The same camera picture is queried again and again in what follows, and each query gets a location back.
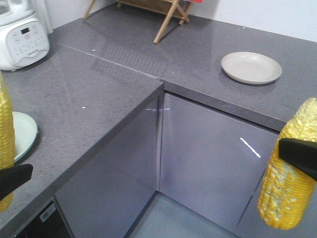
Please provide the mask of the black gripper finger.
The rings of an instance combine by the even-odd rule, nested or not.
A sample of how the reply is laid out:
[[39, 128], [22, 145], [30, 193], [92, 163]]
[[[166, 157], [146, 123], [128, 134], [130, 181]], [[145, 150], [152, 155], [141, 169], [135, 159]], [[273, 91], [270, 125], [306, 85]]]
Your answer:
[[317, 180], [317, 143], [294, 138], [278, 142], [279, 158]]

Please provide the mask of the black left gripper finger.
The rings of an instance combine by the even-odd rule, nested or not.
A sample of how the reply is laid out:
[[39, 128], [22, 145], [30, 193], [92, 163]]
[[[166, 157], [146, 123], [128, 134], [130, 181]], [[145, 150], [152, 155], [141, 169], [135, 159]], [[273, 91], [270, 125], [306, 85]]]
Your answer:
[[0, 199], [3, 200], [10, 193], [31, 179], [33, 166], [23, 164], [0, 170]]

